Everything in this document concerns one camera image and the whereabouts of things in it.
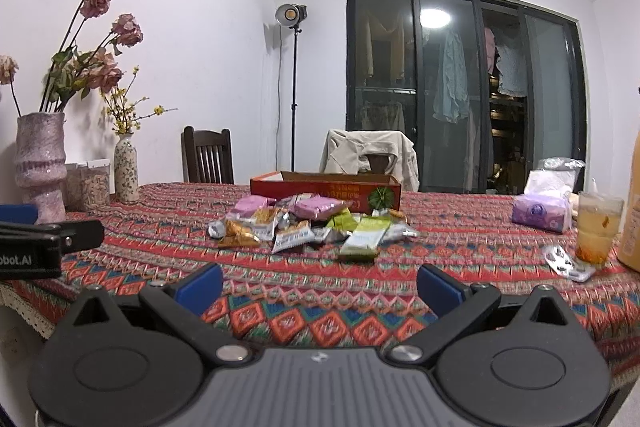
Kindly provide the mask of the orange cracker packet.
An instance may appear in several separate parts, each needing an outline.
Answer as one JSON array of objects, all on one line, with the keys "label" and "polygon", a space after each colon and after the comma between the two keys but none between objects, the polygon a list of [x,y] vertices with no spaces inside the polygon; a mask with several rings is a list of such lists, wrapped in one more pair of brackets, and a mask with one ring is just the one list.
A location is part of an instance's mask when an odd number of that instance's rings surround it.
[{"label": "orange cracker packet", "polygon": [[224,221],[224,237],[218,241],[220,248],[258,247],[260,243],[262,241],[250,227],[239,221]]}]

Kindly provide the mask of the pink snack packet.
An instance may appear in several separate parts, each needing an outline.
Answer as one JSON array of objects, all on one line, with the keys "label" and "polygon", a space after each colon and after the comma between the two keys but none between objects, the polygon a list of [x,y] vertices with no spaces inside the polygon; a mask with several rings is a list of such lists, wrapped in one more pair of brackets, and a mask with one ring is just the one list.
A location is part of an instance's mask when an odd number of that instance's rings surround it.
[{"label": "pink snack packet", "polygon": [[292,213],[303,220],[328,221],[352,205],[349,200],[314,195],[294,202]]},{"label": "pink snack packet", "polygon": [[228,211],[231,218],[248,219],[259,209],[264,209],[272,205],[276,200],[260,195],[247,195],[240,198],[233,208]]}]

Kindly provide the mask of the white green snack packet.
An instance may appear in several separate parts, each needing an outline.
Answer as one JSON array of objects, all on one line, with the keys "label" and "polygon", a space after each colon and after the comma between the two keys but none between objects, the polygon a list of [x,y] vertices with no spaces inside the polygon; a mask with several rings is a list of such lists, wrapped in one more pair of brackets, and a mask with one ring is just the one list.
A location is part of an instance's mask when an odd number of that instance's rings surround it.
[{"label": "white green snack packet", "polygon": [[337,258],[349,262],[372,261],[378,257],[378,245],[392,224],[385,217],[363,216],[337,253]]}]

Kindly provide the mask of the silver white snack packet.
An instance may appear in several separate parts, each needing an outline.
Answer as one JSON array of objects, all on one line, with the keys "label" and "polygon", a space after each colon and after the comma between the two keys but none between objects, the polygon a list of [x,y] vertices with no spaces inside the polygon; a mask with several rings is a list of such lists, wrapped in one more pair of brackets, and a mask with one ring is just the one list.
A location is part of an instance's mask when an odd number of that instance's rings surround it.
[{"label": "silver white snack packet", "polygon": [[316,236],[309,225],[304,225],[301,228],[289,228],[276,234],[271,252],[277,254],[291,248],[314,243],[315,239]]}]

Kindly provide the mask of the green snack bar packet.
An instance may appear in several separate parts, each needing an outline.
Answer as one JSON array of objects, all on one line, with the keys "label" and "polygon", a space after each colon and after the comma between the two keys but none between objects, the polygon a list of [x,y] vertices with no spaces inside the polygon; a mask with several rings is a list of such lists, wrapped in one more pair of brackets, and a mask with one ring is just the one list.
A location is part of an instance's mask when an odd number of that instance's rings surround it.
[{"label": "green snack bar packet", "polygon": [[359,225],[360,218],[354,216],[348,209],[334,215],[326,224],[330,230],[340,233],[352,233]]}]

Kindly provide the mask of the clear jar with snacks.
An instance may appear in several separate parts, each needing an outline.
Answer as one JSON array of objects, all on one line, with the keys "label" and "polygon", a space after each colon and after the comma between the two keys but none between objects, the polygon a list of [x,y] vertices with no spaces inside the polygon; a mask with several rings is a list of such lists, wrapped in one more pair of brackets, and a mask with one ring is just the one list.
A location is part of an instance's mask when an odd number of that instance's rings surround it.
[{"label": "clear jar with snacks", "polygon": [[111,161],[74,162],[66,164],[65,168],[63,200],[67,210],[95,210],[111,202]]}]

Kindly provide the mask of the tall pink textured vase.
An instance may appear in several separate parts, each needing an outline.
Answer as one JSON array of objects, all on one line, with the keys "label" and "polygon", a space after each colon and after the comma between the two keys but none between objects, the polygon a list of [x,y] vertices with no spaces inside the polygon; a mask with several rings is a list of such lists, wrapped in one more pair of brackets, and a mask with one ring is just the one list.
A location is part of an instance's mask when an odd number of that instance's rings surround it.
[{"label": "tall pink textured vase", "polygon": [[65,220],[65,164],[63,113],[30,113],[17,118],[15,183],[24,202],[36,206],[38,223]]}]

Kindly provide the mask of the patterned red tablecloth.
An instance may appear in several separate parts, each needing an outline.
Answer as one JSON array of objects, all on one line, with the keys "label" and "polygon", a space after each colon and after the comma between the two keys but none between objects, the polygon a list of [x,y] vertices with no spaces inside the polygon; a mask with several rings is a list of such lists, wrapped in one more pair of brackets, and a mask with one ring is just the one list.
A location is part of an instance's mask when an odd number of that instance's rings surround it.
[{"label": "patterned red tablecloth", "polygon": [[56,280],[3,283],[2,305],[49,336],[86,285],[130,296],[147,283],[178,280],[214,262],[224,271],[224,293],[205,320],[236,337],[272,345],[390,347],[434,319],[416,295],[416,271],[431,263],[506,294],[555,286],[608,361],[614,386],[639,375],[638,274],[610,260],[583,284],[558,277],[542,248],[558,244],[571,251],[574,234],[516,225],[508,196],[407,193],[401,209],[419,236],[383,246],[365,265],[341,262],[334,245],[279,256],[266,248],[219,247],[207,225],[244,194],[234,185],[145,185],[136,205],[114,202],[96,212],[105,229],[99,248],[68,255]]}]

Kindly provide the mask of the floral white slim vase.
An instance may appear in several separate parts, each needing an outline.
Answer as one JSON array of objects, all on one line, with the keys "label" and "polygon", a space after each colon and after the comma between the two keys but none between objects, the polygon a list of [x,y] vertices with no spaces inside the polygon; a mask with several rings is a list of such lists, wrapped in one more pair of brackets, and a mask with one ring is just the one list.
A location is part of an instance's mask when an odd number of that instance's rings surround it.
[{"label": "floral white slim vase", "polygon": [[115,195],[127,205],[139,200],[137,149],[131,138],[131,133],[121,135],[114,148]]}]

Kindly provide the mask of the blister pill pack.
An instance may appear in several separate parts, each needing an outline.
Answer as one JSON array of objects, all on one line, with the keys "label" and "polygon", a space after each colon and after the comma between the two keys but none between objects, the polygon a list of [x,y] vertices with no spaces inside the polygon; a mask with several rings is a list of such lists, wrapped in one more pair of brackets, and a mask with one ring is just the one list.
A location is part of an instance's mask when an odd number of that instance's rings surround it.
[{"label": "blister pill pack", "polygon": [[587,282],[597,271],[594,265],[574,259],[560,245],[544,246],[541,254],[556,275],[576,283]]}]

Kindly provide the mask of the purple tissue pack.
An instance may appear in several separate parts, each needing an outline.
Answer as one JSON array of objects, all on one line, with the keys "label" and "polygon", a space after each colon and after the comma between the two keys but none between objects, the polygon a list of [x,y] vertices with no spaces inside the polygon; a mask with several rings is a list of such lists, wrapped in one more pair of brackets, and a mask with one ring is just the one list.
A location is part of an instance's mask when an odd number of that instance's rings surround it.
[{"label": "purple tissue pack", "polygon": [[517,225],[563,234],[572,224],[573,171],[532,170],[524,193],[514,198],[511,220]]}]

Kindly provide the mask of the yellow flower twigs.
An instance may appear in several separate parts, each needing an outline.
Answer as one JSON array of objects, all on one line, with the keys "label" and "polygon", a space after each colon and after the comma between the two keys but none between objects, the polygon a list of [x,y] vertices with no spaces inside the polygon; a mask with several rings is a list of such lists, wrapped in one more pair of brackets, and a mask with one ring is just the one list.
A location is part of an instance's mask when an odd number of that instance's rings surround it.
[{"label": "yellow flower twigs", "polygon": [[141,128],[141,123],[145,119],[160,117],[164,114],[175,112],[175,107],[165,107],[163,105],[154,106],[151,112],[139,114],[138,108],[141,104],[149,102],[148,96],[142,96],[137,100],[130,100],[129,91],[138,78],[140,68],[134,66],[129,83],[125,88],[114,87],[106,93],[102,93],[103,115],[112,125],[112,131],[116,136],[134,134]]}]

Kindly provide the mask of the dark wooden chair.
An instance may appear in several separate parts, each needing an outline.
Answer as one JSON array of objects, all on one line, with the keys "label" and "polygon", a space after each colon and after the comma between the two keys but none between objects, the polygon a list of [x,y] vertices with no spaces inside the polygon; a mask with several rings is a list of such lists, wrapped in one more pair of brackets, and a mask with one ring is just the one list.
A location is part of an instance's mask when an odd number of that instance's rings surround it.
[{"label": "dark wooden chair", "polygon": [[186,126],[182,135],[186,181],[191,183],[233,184],[231,133],[196,130]]}]

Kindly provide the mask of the pink dried roses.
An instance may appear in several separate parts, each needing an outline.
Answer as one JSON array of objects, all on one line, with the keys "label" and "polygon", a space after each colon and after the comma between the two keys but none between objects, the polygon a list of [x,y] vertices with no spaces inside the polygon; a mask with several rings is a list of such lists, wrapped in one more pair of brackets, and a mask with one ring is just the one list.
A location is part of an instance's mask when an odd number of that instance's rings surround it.
[{"label": "pink dried roses", "polygon": [[78,44],[86,23],[106,15],[112,1],[80,0],[78,3],[43,76],[40,113],[62,113],[75,95],[87,98],[93,90],[107,93],[118,86],[124,72],[117,57],[123,49],[133,48],[143,41],[143,31],[134,14],[116,17],[106,35],[93,48],[84,51]]}]

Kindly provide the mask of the red cardboard snack box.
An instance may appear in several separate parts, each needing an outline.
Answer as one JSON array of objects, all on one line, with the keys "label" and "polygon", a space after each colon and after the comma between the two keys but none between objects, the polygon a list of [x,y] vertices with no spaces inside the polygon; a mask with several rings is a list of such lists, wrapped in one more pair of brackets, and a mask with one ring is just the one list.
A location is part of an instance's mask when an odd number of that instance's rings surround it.
[{"label": "red cardboard snack box", "polygon": [[399,209],[401,184],[391,174],[277,171],[250,179],[250,193],[275,199],[312,193],[347,200],[350,210]]}]

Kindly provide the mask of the glass cup with drink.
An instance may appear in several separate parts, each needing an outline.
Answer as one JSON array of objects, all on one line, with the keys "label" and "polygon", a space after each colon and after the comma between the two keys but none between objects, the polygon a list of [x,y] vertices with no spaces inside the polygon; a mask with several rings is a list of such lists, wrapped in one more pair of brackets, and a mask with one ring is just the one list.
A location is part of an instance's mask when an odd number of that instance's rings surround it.
[{"label": "glass cup with drink", "polygon": [[600,267],[608,260],[614,239],[620,231],[624,201],[600,193],[578,194],[576,257]]}]

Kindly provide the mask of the clear plastic bag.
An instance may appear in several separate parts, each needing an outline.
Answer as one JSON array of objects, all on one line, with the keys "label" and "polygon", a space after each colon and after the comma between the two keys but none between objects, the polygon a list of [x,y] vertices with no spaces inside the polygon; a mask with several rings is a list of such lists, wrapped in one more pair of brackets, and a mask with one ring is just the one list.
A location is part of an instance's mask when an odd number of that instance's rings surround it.
[{"label": "clear plastic bag", "polygon": [[577,179],[580,172],[585,167],[585,161],[567,157],[549,157],[538,161],[538,170],[548,170],[555,172],[570,172],[574,179]]}]

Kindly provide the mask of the orange bottle at edge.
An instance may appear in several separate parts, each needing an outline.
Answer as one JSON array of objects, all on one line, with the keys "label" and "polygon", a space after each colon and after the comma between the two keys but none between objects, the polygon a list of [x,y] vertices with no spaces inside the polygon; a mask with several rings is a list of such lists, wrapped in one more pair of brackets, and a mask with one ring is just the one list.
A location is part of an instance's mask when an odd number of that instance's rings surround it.
[{"label": "orange bottle at edge", "polygon": [[640,271],[640,134],[634,143],[628,205],[617,259],[634,271]]}]

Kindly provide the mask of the beige jacket on chair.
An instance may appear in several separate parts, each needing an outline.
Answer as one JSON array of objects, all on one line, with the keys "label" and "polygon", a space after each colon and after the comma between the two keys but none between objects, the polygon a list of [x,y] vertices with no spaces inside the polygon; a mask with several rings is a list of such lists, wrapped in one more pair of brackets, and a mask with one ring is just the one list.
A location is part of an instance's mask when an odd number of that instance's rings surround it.
[{"label": "beige jacket on chair", "polygon": [[329,130],[319,170],[321,173],[390,174],[404,191],[417,192],[420,188],[418,156],[413,142],[396,130]]}]

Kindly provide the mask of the black framed glass door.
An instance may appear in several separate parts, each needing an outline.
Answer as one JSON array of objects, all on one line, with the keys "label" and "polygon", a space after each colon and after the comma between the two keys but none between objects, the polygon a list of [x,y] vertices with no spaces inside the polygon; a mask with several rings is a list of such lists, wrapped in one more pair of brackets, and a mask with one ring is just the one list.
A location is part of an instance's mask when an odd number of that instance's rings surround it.
[{"label": "black framed glass door", "polygon": [[506,0],[347,0],[346,126],[411,140],[424,192],[518,194],[584,159],[577,25]]}]

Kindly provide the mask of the studio light on stand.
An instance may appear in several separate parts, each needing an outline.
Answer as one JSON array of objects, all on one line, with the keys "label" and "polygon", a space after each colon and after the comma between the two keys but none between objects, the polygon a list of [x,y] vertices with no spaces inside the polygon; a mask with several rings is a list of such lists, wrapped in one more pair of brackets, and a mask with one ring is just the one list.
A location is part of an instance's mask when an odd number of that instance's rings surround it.
[{"label": "studio light on stand", "polygon": [[296,113],[297,113],[297,61],[298,61],[298,39],[302,32],[300,25],[306,20],[308,15],[307,7],[303,4],[285,3],[277,8],[276,22],[284,29],[292,32],[292,98],[291,98],[291,144],[290,144],[290,167],[295,170],[296,153]]}]

